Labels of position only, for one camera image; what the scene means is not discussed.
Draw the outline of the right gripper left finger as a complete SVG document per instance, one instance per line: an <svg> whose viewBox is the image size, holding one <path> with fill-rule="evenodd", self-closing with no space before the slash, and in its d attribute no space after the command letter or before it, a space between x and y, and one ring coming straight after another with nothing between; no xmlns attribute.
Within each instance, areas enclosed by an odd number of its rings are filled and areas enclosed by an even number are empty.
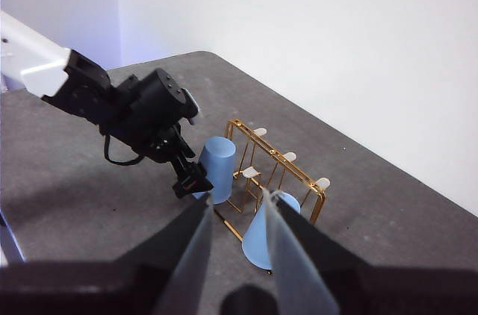
<svg viewBox="0 0 478 315"><path fill-rule="evenodd" d="M212 243L207 195L114 261L1 269L2 314L195 314Z"/></svg>

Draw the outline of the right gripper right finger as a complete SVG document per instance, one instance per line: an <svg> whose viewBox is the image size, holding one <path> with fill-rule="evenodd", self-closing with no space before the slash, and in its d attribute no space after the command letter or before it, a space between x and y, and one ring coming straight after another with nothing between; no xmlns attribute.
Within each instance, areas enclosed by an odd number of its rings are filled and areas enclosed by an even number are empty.
<svg viewBox="0 0 478 315"><path fill-rule="evenodd" d="M282 314L476 314L477 272L372 265L264 191Z"/></svg>

